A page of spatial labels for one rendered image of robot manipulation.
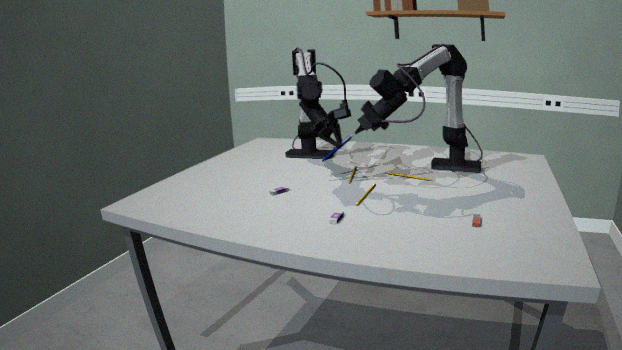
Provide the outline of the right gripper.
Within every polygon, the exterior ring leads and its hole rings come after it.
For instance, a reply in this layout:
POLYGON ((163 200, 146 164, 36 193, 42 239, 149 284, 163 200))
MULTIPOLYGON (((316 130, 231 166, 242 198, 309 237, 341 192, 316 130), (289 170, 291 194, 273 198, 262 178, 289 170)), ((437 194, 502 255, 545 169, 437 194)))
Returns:
POLYGON ((347 108, 346 103, 345 102, 341 103, 340 104, 340 108, 338 108, 336 110, 332 110, 332 111, 330 111, 327 114, 324 111, 324 109, 319 107, 319 105, 318 105, 318 106, 312 108, 309 111, 308 115, 307 115, 309 117, 309 119, 311 120, 311 122, 314 124, 310 128, 311 131, 312 132, 313 131, 317 131, 318 132, 320 130, 318 133, 316 133, 316 135, 319 138, 329 142, 330 144, 334 145, 337 148, 339 148, 341 146, 342 138, 341 138, 341 132, 340 132, 340 125, 338 124, 338 120, 334 118, 335 117, 334 116, 334 111, 342 110, 343 108, 341 108, 341 107, 347 108), (334 141, 330 137, 332 133, 334 134, 337 142, 334 141))

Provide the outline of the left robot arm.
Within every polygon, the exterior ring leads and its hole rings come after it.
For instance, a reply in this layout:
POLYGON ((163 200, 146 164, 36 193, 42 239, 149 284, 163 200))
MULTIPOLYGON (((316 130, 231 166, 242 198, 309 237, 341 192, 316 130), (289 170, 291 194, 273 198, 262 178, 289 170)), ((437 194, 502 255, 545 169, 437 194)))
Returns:
MULTIPOLYGON (((439 45, 432 45, 432 50, 439 45)), ((457 48, 454 45, 438 47, 413 64, 401 68, 411 75, 419 86, 422 80, 438 67, 444 75, 446 86, 446 120, 443 126, 443 139, 446 144, 452 146, 449 146, 449 159, 433 158, 431 164, 481 168, 481 161, 465 160, 464 147, 468 147, 468 143, 462 115, 462 83, 463 75, 467 71, 467 63, 457 48)), ((405 92, 413 93, 416 85, 400 69, 393 75, 388 70, 378 70, 371 78, 369 85, 383 98, 386 98, 388 107, 391 105, 396 110, 407 101, 405 92)))

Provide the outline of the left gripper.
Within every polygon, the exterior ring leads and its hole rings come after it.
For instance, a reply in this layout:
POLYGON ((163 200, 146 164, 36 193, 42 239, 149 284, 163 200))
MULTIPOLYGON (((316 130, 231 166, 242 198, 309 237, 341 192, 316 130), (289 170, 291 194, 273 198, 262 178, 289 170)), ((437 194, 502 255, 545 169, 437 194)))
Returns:
MULTIPOLYGON (((374 126, 374 128, 376 128, 378 125, 379 125, 378 126, 379 128, 380 127, 382 129, 384 128, 384 130, 388 128, 389 123, 385 123, 385 124, 380 123, 381 120, 382 121, 385 120, 388 116, 390 116, 395 111, 391 105, 388 107, 387 103, 388 101, 386 100, 386 98, 381 98, 375 105, 372 105, 370 101, 367 101, 361 108, 362 112, 364 113, 364 116, 374 126)), ((360 124, 358 129, 355 131, 355 134, 363 130, 365 129, 360 124)))

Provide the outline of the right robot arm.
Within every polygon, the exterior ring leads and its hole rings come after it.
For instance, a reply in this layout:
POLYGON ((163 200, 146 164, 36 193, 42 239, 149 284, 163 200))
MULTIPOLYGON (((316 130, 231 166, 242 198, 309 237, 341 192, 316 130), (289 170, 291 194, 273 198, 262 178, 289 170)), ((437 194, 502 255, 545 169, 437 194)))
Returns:
MULTIPOLYGON (((299 50, 292 51, 293 60, 293 75, 298 77, 299 86, 297 83, 298 99, 301 99, 299 105, 301 107, 300 125, 298 125, 298 136, 301 139, 302 149, 290 149, 285 152, 285 155, 298 155, 298 156, 322 156, 325 157, 332 150, 317 150, 316 148, 316 135, 317 131, 311 131, 311 127, 314 125, 308 118, 309 111, 321 105, 318 103, 322 93, 322 82, 317 80, 316 65, 313 68, 312 73, 305 74, 303 63, 305 65, 306 72, 310 72, 312 64, 316 63, 315 49, 309 49, 307 52, 299 53, 299 50), (303 56, 303 61, 302 61, 303 56), (296 61, 296 65, 295 65, 296 61), (299 74, 298 74, 299 73, 299 74), (316 75, 315 75, 316 74, 316 75), (307 82, 305 82, 307 81, 307 82), (301 91, 302 88, 302 91, 301 91), (318 89, 319 88, 319 89, 318 89), (320 92, 319 92, 320 91, 320 92), (306 113, 306 114, 305 114, 306 113)), ((335 119, 344 119, 351 117, 350 109, 342 109, 334 111, 335 119)))

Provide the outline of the blue ballpoint pen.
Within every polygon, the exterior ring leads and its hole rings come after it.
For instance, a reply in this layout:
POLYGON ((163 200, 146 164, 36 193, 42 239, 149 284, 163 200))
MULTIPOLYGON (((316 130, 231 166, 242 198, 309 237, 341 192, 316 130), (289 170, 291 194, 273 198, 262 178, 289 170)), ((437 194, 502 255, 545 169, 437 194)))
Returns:
POLYGON ((343 145, 345 145, 351 138, 353 135, 349 135, 348 137, 346 137, 342 142, 341 142, 341 146, 339 148, 335 147, 332 151, 330 151, 324 158, 322 161, 327 160, 328 158, 330 158, 336 151, 338 151, 343 145))

